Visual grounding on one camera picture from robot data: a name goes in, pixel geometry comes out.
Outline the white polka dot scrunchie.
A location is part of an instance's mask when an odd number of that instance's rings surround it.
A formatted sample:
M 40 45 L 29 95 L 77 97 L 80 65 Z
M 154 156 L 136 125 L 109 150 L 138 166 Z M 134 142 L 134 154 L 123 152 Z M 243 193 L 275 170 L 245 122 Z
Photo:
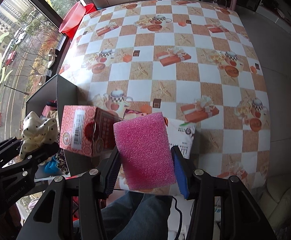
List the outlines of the white polka dot scrunchie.
M 20 158 L 24 159 L 28 153 L 37 150 L 43 144 L 54 143 L 58 134 L 58 124 L 55 118 L 41 118 L 31 111 L 23 121 Z

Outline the leopard print scarf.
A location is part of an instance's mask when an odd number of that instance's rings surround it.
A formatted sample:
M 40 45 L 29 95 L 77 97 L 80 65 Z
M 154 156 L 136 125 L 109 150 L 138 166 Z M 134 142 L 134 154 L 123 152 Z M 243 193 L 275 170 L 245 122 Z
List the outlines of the leopard print scarf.
M 69 170 L 68 170 L 64 150 L 60 149 L 54 157 L 55 157 L 57 168 L 65 175 L 69 175 Z

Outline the pink patterned tissue box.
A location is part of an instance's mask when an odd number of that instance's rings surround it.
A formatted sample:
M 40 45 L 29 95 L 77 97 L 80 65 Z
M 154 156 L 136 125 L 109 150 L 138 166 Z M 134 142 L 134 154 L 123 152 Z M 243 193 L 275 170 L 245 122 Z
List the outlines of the pink patterned tissue box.
M 115 147 L 113 125 L 121 120 L 112 111 L 99 107 L 65 105 L 60 147 L 86 157 L 100 156 Z

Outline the pink plastic basin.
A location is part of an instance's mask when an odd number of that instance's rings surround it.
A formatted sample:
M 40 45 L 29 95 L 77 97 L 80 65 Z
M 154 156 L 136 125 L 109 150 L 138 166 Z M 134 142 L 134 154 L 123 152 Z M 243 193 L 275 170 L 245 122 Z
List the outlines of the pink plastic basin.
M 76 27 L 84 17 L 86 12 L 85 7 L 81 4 L 81 2 L 75 3 L 73 7 L 67 12 L 66 16 L 64 17 L 60 27 L 59 32 L 65 33 Z

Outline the cream sofa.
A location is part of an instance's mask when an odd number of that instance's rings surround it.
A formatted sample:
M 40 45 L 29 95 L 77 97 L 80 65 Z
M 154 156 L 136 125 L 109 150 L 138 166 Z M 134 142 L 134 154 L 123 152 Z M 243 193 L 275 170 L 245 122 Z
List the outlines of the cream sofa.
M 268 178 L 259 202 L 273 230 L 291 218 L 291 174 Z

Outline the person's jeans leg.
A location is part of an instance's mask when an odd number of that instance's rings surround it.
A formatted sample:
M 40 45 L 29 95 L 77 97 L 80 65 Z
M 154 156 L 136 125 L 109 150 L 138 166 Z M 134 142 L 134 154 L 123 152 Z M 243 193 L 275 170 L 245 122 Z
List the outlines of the person's jeans leg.
M 128 191 L 101 210 L 108 239 L 167 239 L 172 196 Z

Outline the red plastic bucket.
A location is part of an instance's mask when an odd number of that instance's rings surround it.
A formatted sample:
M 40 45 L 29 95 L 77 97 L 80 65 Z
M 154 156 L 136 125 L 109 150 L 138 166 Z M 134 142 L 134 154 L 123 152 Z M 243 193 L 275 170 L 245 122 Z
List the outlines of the red plastic bucket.
M 97 7 L 96 7 L 96 5 L 95 5 L 94 3 L 87 4 L 87 5 L 85 6 L 85 9 L 86 9 L 86 12 L 85 12 L 84 16 L 81 18 L 81 21 L 80 21 L 80 22 L 79 22 L 75 27 L 73 27 L 73 28 L 70 29 L 69 31 L 66 31 L 66 32 L 65 32 L 65 34 L 66 34 L 66 35 L 67 35 L 71 40 L 73 39 L 75 33 L 77 32 L 77 30 L 78 30 L 78 28 L 79 28 L 79 25 L 80 25 L 81 22 L 83 21 L 84 17 L 85 17 L 86 15 L 89 15 L 89 14 L 91 14 L 91 13 L 93 13 L 93 12 L 95 12 L 95 11 L 98 10 Z

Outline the checkered patterned tablecloth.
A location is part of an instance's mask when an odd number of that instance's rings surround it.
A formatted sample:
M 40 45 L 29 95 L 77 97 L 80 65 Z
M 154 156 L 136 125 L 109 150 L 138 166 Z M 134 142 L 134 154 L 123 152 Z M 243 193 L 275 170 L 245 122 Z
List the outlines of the checkered patterned tablecloth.
M 161 112 L 194 123 L 196 165 L 265 184 L 270 114 L 260 62 L 240 17 L 215 4 L 149 0 L 86 15 L 60 75 L 82 103 L 120 118 Z

